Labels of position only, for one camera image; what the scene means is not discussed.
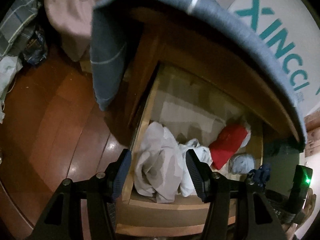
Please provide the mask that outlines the person right hand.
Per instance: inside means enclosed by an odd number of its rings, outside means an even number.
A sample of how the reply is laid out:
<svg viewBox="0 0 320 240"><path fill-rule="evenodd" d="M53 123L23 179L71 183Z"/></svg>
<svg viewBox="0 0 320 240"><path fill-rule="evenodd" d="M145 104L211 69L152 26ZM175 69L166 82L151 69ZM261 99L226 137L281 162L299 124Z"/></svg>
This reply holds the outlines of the person right hand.
<svg viewBox="0 0 320 240"><path fill-rule="evenodd" d="M287 239L297 239L295 231L300 228L312 215L316 205L317 195L313 193L312 188L308 189L306 200L301 211L293 219L290 224L283 224L282 228L285 231Z"/></svg>

